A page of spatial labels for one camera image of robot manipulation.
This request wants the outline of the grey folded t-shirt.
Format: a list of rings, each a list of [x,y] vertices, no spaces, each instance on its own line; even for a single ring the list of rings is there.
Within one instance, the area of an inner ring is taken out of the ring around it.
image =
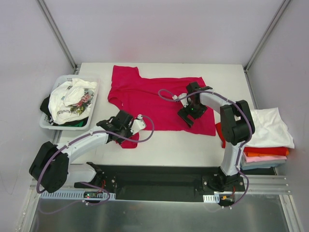
[[[275,160],[275,161],[261,161],[261,162],[245,162],[241,161],[241,168],[243,170],[259,169],[259,168],[271,168],[277,167],[285,164],[285,160]]]

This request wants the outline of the aluminium frame post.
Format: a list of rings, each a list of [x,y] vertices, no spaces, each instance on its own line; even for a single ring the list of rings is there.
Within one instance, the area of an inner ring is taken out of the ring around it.
[[[36,3],[41,10],[45,20],[47,21],[55,39],[58,42],[58,45],[60,46],[65,58],[67,59],[70,67],[72,68],[73,74],[78,74],[80,70],[80,64],[77,64],[75,59],[73,58],[72,53],[69,50],[69,47],[67,46],[67,43],[65,42],[61,31],[59,30],[56,21],[54,20],[46,2],[44,0],[36,0]]]
[[[250,56],[248,62],[243,67],[244,73],[248,73],[250,67],[253,65],[254,61],[256,60],[259,53],[262,51],[262,48],[266,44],[267,40],[270,38],[272,32],[278,25],[279,21],[283,17],[284,13],[286,12],[289,5],[292,3],[292,0],[282,0],[278,9],[276,10],[274,16],[272,17],[269,25],[267,26],[266,30],[264,31],[262,37],[260,38],[257,46],[255,47],[252,55]]]

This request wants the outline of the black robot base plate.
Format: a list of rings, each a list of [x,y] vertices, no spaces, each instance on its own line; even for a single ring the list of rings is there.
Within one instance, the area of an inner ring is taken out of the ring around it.
[[[118,200],[201,202],[215,192],[244,193],[243,177],[224,177],[218,167],[97,165],[91,188],[103,187]]]

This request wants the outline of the aluminium frame post right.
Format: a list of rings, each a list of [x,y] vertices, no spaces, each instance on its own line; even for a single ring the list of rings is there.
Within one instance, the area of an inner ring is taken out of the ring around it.
[[[286,12],[289,5],[292,3],[292,0],[282,0],[278,9],[276,10],[274,16],[272,17],[269,25],[267,26],[266,30],[264,31],[262,37],[260,38],[257,46],[255,47],[252,55],[250,56],[248,62],[243,67],[244,73],[248,73],[250,67],[253,65],[254,61],[256,60],[259,53],[262,51],[262,48],[266,44],[267,40],[270,38],[272,32],[278,25],[279,21],[283,17],[284,13]]]

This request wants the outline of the magenta t-shirt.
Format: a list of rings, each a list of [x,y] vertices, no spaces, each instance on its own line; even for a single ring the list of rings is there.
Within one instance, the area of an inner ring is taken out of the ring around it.
[[[186,86],[197,82],[205,87],[201,77],[184,78],[143,78],[137,67],[114,66],[112,70],[112,84],[108,95],[108,102],[119,110],[136,117],[139,114],[150,117],[153,124],[148,123],[146,130],[157,131],[186,131],[193,134],[208,136],[216,135],[214,112],[206,110],[203,116],[189,127],[177,112],[182,108],[180,102],[169,102],[165,98],[171,96],[158,91],[166,89],[172,94],[180,95],[186,92]]]

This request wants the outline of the aluminium frame post left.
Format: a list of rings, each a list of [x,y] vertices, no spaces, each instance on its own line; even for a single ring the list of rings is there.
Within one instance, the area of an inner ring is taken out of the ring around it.
[[[58,42],[58,45],[60,46],[65,58],[67,59],[70,67],[72,68],[73,74],[78,74],[80,70],[80,64],[77,64],[75,59],[73,58],[72,53],[69,50],[69,47],[67,46],[67,43],[65,42],[61,31],[59,30],[56,21],[54,20],[46,2],[44,0],[36,0],[36,3],[41,10],[45,20],[47,21],[55,39]]]

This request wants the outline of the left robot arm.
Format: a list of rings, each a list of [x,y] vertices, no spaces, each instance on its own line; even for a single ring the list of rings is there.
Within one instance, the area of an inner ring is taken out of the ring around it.
[[[99,187],[102,176],[95,171],[94,167],[73,170],[69,168],[71,163],[100,145],[111,141],[116,141],[118,144],[128,141],[145,127],[143,116],[134,118],[121,110],[116,116],[99,121],[92,129],[69,142],[61,144],[45,142],[29,168],[29,174],[37,180],[36,191],[53,193],[59,190],[68,179],[77,181],[78,177],[92,188]]]

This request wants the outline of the white floral print t-shirt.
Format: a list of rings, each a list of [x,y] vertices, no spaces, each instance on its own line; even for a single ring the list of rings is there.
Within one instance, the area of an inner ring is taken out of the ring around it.
[[[52,122],[63,125],[89,117],[98,83],[73,78],[66,81],[49,97],[48,111]]]

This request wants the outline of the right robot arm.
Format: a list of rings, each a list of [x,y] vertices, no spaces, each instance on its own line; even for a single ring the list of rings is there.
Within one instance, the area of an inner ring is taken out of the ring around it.
[[[209,108],[220,114],[225,153],[218,174],[210,178],[207,185],[227,191],[238,181],[241,155],[255,132],[249,105],[245,100],[229,100],[214,92],[211,87],[200,87],[197,82],[190,83],[186,90],[187,93],[172,98],[182,103],[183,108],[178,115],[189,127],[194,124],[189,116],[198,119]]]

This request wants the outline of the pink folded t-shirt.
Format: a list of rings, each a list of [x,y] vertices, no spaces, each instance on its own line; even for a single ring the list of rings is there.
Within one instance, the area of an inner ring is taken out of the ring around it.
[[[243,156],[242,163],[245,165],[257,164],[282,164],[287,158],[285,156],[263,156],[263,157],[247,157]]]

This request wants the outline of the white folded t-shirt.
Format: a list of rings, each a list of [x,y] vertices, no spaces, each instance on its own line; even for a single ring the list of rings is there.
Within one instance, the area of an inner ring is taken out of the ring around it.
[[[251,110],[255,132],[248,147],[270,148],[286,147],[294,149],[293,137],[282,120],[278,108]]]

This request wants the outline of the aluminium front rail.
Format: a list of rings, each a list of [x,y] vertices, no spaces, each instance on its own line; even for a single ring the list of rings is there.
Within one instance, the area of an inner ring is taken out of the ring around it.
[[[287,193],[288,183],[284,176],[269,175],[272,170],[264,170],[262,173],[255,173],[253,170],[249,174],[240,174],[243,177],[245,191],[250,194],[277,194],[279,192]],[[82,182],[82,178],[78,177],[77,181],[68,179],[59,190],[74,189],[74,190],[88,190],[97,192],[108,192],[103,187],[91,188],[89,182]]]

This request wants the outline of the black garment in basket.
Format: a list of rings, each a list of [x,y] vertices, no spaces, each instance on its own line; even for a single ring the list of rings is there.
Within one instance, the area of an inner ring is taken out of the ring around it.
[[[50,95],[47,98],[45,98],[40,105],[40,110],[46,115],[50,115],[49,100],[50,100]]]

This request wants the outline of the red folded t-shirt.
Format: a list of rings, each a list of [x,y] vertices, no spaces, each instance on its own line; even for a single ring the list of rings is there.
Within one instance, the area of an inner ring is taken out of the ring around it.
[[[226,141],[223,137],[222,131],[221,131],[221,123],[215,124],[217,133],[219,135],[219,138],[222,142],[221,147],[225,148]],[[256,147],[245,147],[244,152],[255,152],[255,153],[263,153],[263,154],[275,154],[275,155],[283,155],[286,156],[289,155],[289,149],[286,147],[266,147],[266,148],[256,148]]]

